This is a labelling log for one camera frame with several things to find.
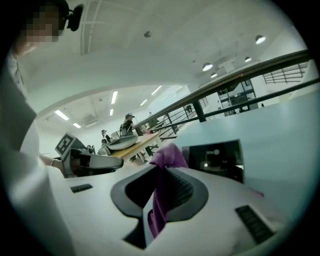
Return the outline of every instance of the ceiling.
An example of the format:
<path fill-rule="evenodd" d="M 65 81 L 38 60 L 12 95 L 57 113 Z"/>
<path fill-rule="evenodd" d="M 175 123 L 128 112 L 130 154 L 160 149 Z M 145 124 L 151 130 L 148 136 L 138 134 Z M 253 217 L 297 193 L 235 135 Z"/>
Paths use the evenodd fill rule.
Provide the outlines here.
<path fill-rule="evenodd" d="M 70 8 L 85 8 L 77 32 L 67 29 L 58 43 L 27 54 L 20 60 L 28 80 L 40 67 L 56 59 L 83 56 L 102 48 L 149 51 L 177 61 L 194 74 L 199 84 L 210 80 L 205 62 L 224 75 L 223 63 L 245 66 L 272 43 L 286 19 L 265 0 L 67 0 Z M 144 34 L 150 31 L 151 37 Z M 261 45 L 257 35 L 266 36 Z"/>
<path fill-rule="evenodd" d="M 86 96 L 68 104 L 58 107 L 68 118 L 69 121 L 65 122 L 58 115 L 51 111 L 50 113 L 42 116 L 37 120 L 39 127 L 48 127 L 57 131 L 69 131 L 71 132 L 73 123 L 77 123 L 84 127 L 86 123 L 91 121 L 97 121 L 97 123 L 105 123 L 118 118 L 124 118 L 127 113 L 134 113 L 142 110 L 148 106 L 150 102 L 146 102 L 143 106 L 140 104 L 145 99 L 151 99 L 151 93 L 157 89 L 158 86 L 136 86 L 121 88 L 118 90 L 118 94 L 115 103 L 111 105 L 111 99 L 113 90 L 96 93 L 90 96 Z M 160 94 L 165 88 L 159 89 L 154 98 Z M 110 116 L 110 109 L 113 109 L 113 115 Z"/>

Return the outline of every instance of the black frame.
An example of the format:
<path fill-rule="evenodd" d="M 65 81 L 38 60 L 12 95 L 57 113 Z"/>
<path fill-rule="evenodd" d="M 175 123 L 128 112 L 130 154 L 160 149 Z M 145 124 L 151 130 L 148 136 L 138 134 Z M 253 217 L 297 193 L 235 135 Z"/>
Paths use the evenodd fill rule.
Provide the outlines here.
<path fill-rule="evenodd" d="M 315 30 L 310 24 L 319 23 L 319 6 L 318 2 L 312 0 L 300 1 L 283 1 L 273 0 L 280 9 L 282 9 L 293 21 L 298 32 L 301 34 L 306 43 L 310 54 L 313 56 L 317 67 L 320 65 L 320 51 L 318 41 L 315 40 Z M 20 18 L 23 17 L 23 10 L 29 4 L 27 1 L 21 1 L 18 4 L 14 1 L 7 1 L 5 9 L 10 13 L 14 12 L 14 18 L 8 24 L 8 17 L 1 15 L 2 34 L 5 35 L 2 39 L 2 51 L 0 52 L 1 60 L 5 59 L 11 43 L 15 39 L 20 28 Z M 24 224 L 20 221 L 16 212 L 12 208 L 7 195 L 3 189 L 0 188 L 1 202 L 2 202 L 2 251 L 3 255 L 14 255 L 21 253 L 33 253 L 39 255 L 50 255 L 43 246 L 29 233 Z M 296 223 L 294 229 L 291 230 L 288 237 L 271 252 L 272 255 L 290 254 L 291 251 L 296 254 L 312 254 L 318 251 L 318 236 L 314 235 L 316 224 L 319 223 L 319 199 L 320 188 L 319 181 L 317 189 L 313 197 L 310 199 L 307 210 Z M 23 249 L 21 246 L 14 246 L 17 241 L 23 241 Z"/>

